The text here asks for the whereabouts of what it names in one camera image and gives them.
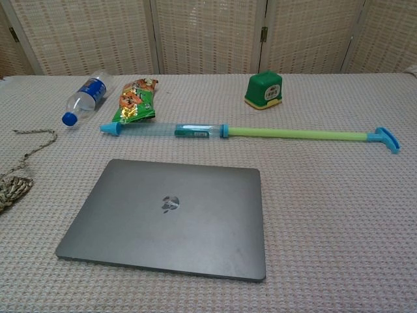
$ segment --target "green box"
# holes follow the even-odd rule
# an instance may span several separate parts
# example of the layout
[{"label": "green box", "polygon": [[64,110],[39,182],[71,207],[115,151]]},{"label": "green box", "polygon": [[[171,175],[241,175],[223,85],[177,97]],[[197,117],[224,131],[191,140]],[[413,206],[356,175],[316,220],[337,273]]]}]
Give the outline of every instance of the green box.
[{"label": "green box", "polygon": [[251,76],[245,102],[258,110],[275,106],[282,102],[282,77],[266,71]]}]

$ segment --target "hinge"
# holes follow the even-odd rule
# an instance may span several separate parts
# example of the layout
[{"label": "hinge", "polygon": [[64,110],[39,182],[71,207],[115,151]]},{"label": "hinge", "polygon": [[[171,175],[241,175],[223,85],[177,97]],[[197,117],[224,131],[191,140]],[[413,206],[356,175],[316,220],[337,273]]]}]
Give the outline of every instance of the hinge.
[{"label": "hinge", "polygon": [[16,35],[16,32],[14,31],[13,27],[9,27],[8,30],[12,34],[14,41],[19,42],[19,37]]},{"label": "hinge", "polygon": [[266,42],[266,38],[268,37],[268,28],[262,27],[261,30],[261,42]]}]

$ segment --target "laptop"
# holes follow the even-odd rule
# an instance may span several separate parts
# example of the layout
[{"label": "laptop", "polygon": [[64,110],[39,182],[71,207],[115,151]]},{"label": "laptop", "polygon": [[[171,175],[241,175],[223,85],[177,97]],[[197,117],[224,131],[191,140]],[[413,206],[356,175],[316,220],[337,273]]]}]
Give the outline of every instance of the laptop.
[{"label": "laptop", "polygon": [[68,260],[262,281],[259,171],[111,160],[55,253]]}]

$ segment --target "apple logo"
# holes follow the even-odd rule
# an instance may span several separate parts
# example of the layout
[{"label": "apple logo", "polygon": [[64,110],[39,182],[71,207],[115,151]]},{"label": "apple logo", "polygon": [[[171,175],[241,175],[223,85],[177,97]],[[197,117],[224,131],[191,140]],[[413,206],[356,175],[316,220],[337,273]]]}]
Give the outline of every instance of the apple logo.
[{"label": "apple logo", "polygon": [[180,206],[180,200],[178,200],[178,198],[175,196],[166,196],[164,199],[162,199],[162,201],[164,202],[164,205],[162,206],[164,214],[169,210],[176,210]]}]

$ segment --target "chip bag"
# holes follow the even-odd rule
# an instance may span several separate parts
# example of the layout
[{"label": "chip bag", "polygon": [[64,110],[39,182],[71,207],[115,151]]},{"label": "chip bag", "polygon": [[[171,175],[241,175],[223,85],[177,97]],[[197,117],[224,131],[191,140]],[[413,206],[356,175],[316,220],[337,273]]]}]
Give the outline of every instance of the chip bag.
[{"label": "chip bag", "polygon": [[125,85],[112,121],[125,124],[155,117],[153,98],[157,83],[158,80],[144,78]]}]

